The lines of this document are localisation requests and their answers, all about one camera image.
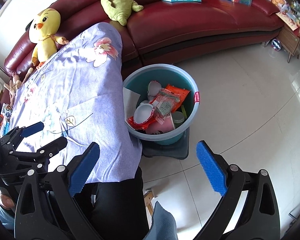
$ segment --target sofa armrest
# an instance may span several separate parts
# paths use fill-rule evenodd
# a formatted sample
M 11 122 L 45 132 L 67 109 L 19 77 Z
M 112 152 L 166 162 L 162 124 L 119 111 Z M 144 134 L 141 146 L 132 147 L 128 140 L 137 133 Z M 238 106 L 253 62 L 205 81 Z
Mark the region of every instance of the sofa armrest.
M 268 16 L 280 11 L 279 8 L 269 0 L 252 0 L 252 6 L 260 9 Z

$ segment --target black pants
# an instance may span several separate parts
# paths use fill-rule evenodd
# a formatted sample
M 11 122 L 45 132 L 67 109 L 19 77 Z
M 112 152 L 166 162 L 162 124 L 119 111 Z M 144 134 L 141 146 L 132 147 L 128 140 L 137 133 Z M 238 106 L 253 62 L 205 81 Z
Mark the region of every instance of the black pants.
M 103 240 L 142 240 L 149 231 L 142 189 L 138 167 L 134 179 L 89 183 L 74 198 Z M 94 206 L 92 193 L 96 195 Z

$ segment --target pink flower print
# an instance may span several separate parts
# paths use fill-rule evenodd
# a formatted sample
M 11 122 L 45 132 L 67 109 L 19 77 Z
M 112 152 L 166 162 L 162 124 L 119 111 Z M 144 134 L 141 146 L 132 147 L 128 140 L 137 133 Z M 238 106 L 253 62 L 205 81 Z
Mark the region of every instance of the pink flower print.
M 31 87 L 28 88 L 26 96 L 24 98 L 24 103 L 28 102 L 30 100 L 30 98 L 32 97 L 32 95 L 34 94 L 35 90 L 37 89 L 37 85 L 34 84 Z
M 91 53 L 87 57 L 87 62 L 94 61 L 93 66 L 99 67 L 107 61 L 108 55 L 116 60 L 119 53 L 115 47 L 111 45 L 111 42 L 112 41 L 109 38 L 101 38 L 97 40 L 93 48 L 94 53 Z

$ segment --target green dinosaur plush toy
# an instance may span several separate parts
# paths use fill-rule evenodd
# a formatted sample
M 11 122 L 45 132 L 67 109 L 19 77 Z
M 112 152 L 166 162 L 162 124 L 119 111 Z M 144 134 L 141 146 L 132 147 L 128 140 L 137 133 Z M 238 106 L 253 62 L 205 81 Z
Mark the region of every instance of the green dinosaur plush toy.
M 132 10 L 138 12 L 143 9 L 134 0 L 101 0 L 101 5 L 109 18 L 118 21 L 122 26 L 127 25 Z

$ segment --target lavender floral blanket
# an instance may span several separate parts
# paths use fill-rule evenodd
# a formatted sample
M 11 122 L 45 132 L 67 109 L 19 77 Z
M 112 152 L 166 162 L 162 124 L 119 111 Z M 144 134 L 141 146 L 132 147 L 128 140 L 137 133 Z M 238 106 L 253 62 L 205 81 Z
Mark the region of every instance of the lavender floral blanket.
M 94 141 L 100 159 L 87 183 L 133 178 L 141 143 L 124 120 L 122 41 L 107 23 L 85 30 L 52 56 L 17 91 L 10 127 L 43 122 L 42 132 L 25 138 L 18 150 L 35 152 L 64 136 L 66 149 L 50 159 L 49 171 L 67 165 Z

